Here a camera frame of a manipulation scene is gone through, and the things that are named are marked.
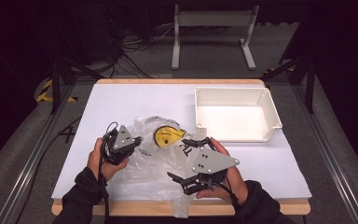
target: dark curtain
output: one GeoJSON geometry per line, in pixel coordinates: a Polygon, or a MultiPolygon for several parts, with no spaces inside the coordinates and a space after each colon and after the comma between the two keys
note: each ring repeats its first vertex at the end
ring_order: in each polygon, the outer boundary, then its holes
{"type": "Polygon", "coordinates": [[[0,2],[0,149],[36,107],[34,90],[48,70],[34,28],[21,4],[0,2]]]}
{"type": "Polygon", "coordinates": [[[342,18],[317,58],[316,70],[358,156],[358,1],[349,2],[342,18]]]}

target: white plastic tray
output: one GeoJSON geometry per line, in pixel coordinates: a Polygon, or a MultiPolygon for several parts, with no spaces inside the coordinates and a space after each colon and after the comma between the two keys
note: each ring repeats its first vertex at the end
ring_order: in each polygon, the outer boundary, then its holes
{"type": "Polygon", "coordinates": [[[267,142],[282,128],[267,88],[195,88],[196,125],[222,142],[267,142]]]}

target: cable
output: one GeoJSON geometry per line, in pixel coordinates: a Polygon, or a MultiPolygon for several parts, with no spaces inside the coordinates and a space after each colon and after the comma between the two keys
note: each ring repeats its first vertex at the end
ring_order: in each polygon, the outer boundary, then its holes
{"type": "Polygon", "coordinates": [[[106,132],[103,135],[103,144],[101,145],[101,149],[100,149],[101,150],[100,151],[100,163],[98,165],[98,184],[102,188],[103,200],[104,200],[104,204],[105,204],[105,218],[104,218],[104,223],[105,224],[107,223],[107,220],[109,218],[109,200],[108,200],[109,195],[108,195],[108,193],[106,191],[106,180],[105,180],[105,178],[103,176],[103,164],[104,164],[104,161],[103,161],[103,147],[105,146],[106,141],[109,138],[110,133],[112,132],[112,131],[109,132],[110,126],[112,124],[116,124],[115,128],[117,128],[117,126],[118,126],[117,122],[112,122],[112,123],[109,124],[109,126],[107,126],[106,132]]]}
{"type": "Polygon", "coordinates": [[[212,185],[215,185],[217,187],[222,188],[223,190],[225,190],[228,194],[229,197],[231,199],[231,204],[234,207],[234,210],[237,212],[240,209],[240,205],[238,204],[238,198],[237,196],[231,191],[231,189],[229,189],[228,187],[226,187],[225,185],[222,185],[220,183],[214,183],[212,182],[212,185]]]}
{"type": "Polygon", "coordinates": [[[131,75],[135,75],[136,77],[140,77],[139,75],[136,75],[136,74],[134,74],[134,73],[132,73],[132,72],[129,72],[129,71],[127,71],[125,68],[123,68],[119,63],[117,63],[117,65],[121,68],[121,69],[123,69],[126,73],[128,73],[128,74],[131,74],[131,75]]]}
{"type": "Polygon", "coordinates": [[[231,184],[229,183],[229,180],[228,180],[227,176],[226,176],[226,181],[227,181],[227,184],[228,184],[229,190],[231,190],[231,191],[232,191],[231,184]]]}
{"type": "MultiPolygon", "coordinates": [[[[110,60],[109,64],[107,64],[103,67],[97,68],[97,69],[90,69],[90,70],[93,72],[96,72],[96,73],[102,73],[104,71],[109,70],[109,68],[113,67],[114,65],[115,65],[115,60],[110,60]]],[[[75,75],[78,75],[78,76],[86,76],[87,75],[87,73],[84,73],[82,71],[76,71],[76,70],[75,71],[72,70],[72,71],[75,73],[75,75]]]]}
{"type": "Polygon", "coordinates": [[[112,66],[112,73],[110,74],[109,78],[113,77],[113,74],[116,72],[115,65],[112,66]]]}
{"type": "Polygon", "coordinates": [[[172,39],[168,37],[169,32],[171,32],[173,29],[173,26],[171,26],[170,28],[168,28],[166,31],[164,31],[161,35],[155,35],[155,33],[150,37],[150,42],[148,43],[147,41],[144,41],[141,37],[133,40],[133,41],[128,41],[128,42],[123,42],[122,44],[122,48],[123,49],[129,49],[130,51],[125,51],[125,52],[135,52],[136,50],[146,50],[148,48],[150,48],[151,46],[153,46],[156,43],[162,42],[165,39],[172,39]],[[128,47],[127,45],[132,45],[132,44],[137,44],[138,46],[135,48],[132,47],[128,47]]]}
{"type": "Polygon", "coordinates": [[[135,71],[137,71],[138,73],[141,74],[141,77],[142,77],[142,72],[139,71],[135,66],[133,66],[132,64],[129,63],[129,61],[125,60],[124,58],[121,58],[121,60],[125,63],[127,63],[127,65],[129,65],[132,69],[134,69],[135,71]]]}
{"type": "Polygon", "coordinates": [[[51,147],[51,145],[53,144],[53,142],[61,135],[63,134],[66,130],[68,130],[74,123],[76,123],[78,120],[81,119],[82,116],[80,116],[79,118],[75,119],[74,121],[72,121],[69,125],[67,125],[62,131],[60,131],[59,133],[57,133],[57,135],[54,136],[54,138],[48,143],[48,145],[46,146],[45,150],[43,151],[43,154],[42,156],[40,157],[39,161],[37,162],[37,165],[36,165],[36,168],[34,170],[34,174],[32,176],[32,180],[31,180],[31,185],[30,185],[30,188],[28,190],[28,193],[27,193],[27,196],[25,198],[25,202],[24,204],[22,205],[22,208],[19,212],[19,215],[17,216],[17,219],[16,219],[16,224],[19,223],[20,219],[21,219],[21,216],[22,216],[22,213],[24,212],[25,210],[25,207],[31,197],[31,193],[32,193],[32,189],[34,187],[34,182],[36,180],[36,175],[37,175],[37,172],[39,171],[39,167],[40,167],[40,164],[42,163],[42,160],[43,158],[45,157],[46,155],[46,152],[48,151],[48,149],[51,147]]]}
{"type": "Polygon", "coordinates": [[[141,74],[143,74],[145,77],[152,78],[150,75],[148,75],[147,73],[142,71],[142,69],[139,68],[138,65],[136,65],[136,63],[126,53],[124,53],[123,55],[124,55],[124,57],[126,57],[128,60],[130,60],[132,62],[132,64],[138,69],[139,72],[141,72],[141,74]]]}

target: clear plastic wrap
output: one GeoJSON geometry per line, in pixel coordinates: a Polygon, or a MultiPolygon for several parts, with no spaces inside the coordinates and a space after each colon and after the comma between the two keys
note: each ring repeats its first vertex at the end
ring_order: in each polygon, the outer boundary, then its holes
{"type": "Polygon", "coordinates": [[[108,186],[122,195],[170,203],[174,217],[188,217],[188,207],[194,195],[185,195],[182,187],[173,182],[167,172],[183,178],[194,175],[191,167],[197,153],[186,155],[182,139],[201,140],[205,135],[187,133],[178,122],[158,116],[137,118],[128,130],[132,137],[141,136],[143,141],[130,156],[127,167],[115,174],[115,184],[108,186]],[[156,139],[158,132],[162,134],[159,136],[162,140],[156,139]]]}

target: white table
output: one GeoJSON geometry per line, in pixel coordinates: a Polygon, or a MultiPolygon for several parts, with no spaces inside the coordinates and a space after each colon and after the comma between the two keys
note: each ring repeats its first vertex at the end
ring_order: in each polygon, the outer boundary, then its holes
{"type": "MultiPolygon", "coordinates": [[[[52,194],[53,214],[62,210],[62,196],[74,185],[76,175],[85,167],[96,138],[116,121],[131,126],[136,117],[161,116],[174,119],[189,133],[196,131],[194,88],[196,87],[264,87],[256,79],[102,79],[94,85],[62,172],[52,194]]],[[[310,212],[308,185],[299,171],[283,131],[273,134],[267,143],[225,143],[230,155],[239,158],[238,168],[244,179],[259,181],[272,198],[281,204],[286,215],[310,212]]],[[[171,216],[168,203],[139,195],[120,195],[107,187],[111,216],[171,216]]],[[[94,215],[103,215],[103,204],[94,206],[94,215]]],[[[233,215],[228,203],[194,200],[190,216],[233,215]]]]}

